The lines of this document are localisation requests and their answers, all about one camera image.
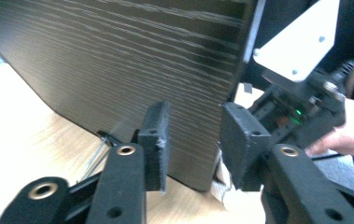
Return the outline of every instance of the cable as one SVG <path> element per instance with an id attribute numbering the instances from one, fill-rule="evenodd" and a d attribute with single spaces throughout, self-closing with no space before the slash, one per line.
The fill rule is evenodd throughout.
<path id="1" fill-rule="evenodd" d="M 83 174 L 83 177 L 81 178 L 81 180 L 84 180 L 85 178 L 87 178 L 92 173 L 92 168 L 95 166 L 95 165 L 92 166 L 92 163 L 94 162 L 95 158 L 97 158 L 97 156 L 100 153 L 101 149 L 104 147 L 106 141 L 107 141 L 107 137 L 104 137 L 103 141 L 100 144 L 100 146 L 94 151 L 94 154 L 92 155 L 92 158 L 87 163 L 86 170 L 84 171 L 84 174 Z"/>
<path id="2" fill-rule="evenodd" d="M 336 154 L 332 154 L 332 155 L 326 155 L 323 157 L 316 157 L 316 158 L 311 158 L 312 161 L 323 161 L 323 160 L 329 160 L 329 159 L 333 159 L 333 158 L 338 158 L 338 157 L 344 157 L 345 155 L 336 153 Z"/>
<path id="3" fill-rule="evenodd" d="M 87 173 L 81 178 L 81 180 L 84 180 L 85 178 L 89 177 L 92 175 L 92 173 L 97 169 L 97 167 L 101 164 L 101 162 L 106 159 L 107 155 L 109 154 L 110 148 L 106 150 L 106 152 L 102 155 L 99 156 L 98 161 L 92 164 L 90 169 L 88 169 Z"/>

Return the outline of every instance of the light wood surface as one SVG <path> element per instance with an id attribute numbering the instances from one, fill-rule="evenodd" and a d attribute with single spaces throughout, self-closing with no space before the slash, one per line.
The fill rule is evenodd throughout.
<path id="1" fill-rule="evenodd" d="M 100 140 L 50 110 L 7 65 L 0 65 L 0 215 L 18 191 L 43 176 L 73 185 Z M 148 223 L 263 223 L 259 200 L 232 212 L 208 193 L 168 178 L 167 194 L 148 193 Z"/>

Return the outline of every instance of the metal screw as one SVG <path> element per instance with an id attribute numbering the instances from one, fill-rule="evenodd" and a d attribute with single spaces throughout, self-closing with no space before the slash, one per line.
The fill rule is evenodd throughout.
<path id="1" fill-rule="evenodd" d="M 330 91 L 330 92 L 337 92 L 337 86 L 334 85 L 332 82 L 330 81 L 326 81 L 324 82 L 324 85 L 323 85 L 323 88 L 327 91 Z"/>
<path id="2" fill-rule="evenodd" d="M 258 57 L 260 55 L 260 50 L 259 49 L 254 49 L 253 50 L 253 56 Z"/>
<path id="3" fill-rule="evenodd" d="M 322 36 L 319 37 L 319 43 L 324 42 L 324 40 L 325 40 L 325 36 L 322 35 Z"/>
<path id="4" fill-rule="evenodd" d="M 314 105 L 317 102 L 317 98 L 316 97 L 311 97 L 310 99 L 308 99 L 308 102 L 312 105 Z"/>
<path id="5" fill-rule="evenodd" d="M 338 100 L 340 102 L 343 102 L 343 101 L 345 101 L 346 96 L 344 94 L 340 93 L 340 92 L 337 92 L 337 93 L 334 94 L 334 99 L 336 99 L 336 100 Z"/>

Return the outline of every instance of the black wood grain board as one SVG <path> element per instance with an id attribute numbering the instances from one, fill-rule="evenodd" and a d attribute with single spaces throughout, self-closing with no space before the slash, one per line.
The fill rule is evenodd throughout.
<path id="1" fill-rule="evenodd" d="M 0 1 L 0 53 L 92 133 L 127 142 L 149 105 L 170 101 L 169 175 L 208 190 L 219 104 L 239 79 L 253 2 Z"/>

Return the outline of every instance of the human hand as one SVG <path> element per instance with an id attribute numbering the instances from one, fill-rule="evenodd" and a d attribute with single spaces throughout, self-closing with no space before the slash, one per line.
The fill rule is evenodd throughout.
<path id="1" fill-rule="evenodd" d="M 307 155 L 324 153 L 328 148 L 341 154 L 354 156 L 354 100 L 346 99 L 346 123 L 308 147 Z"/>

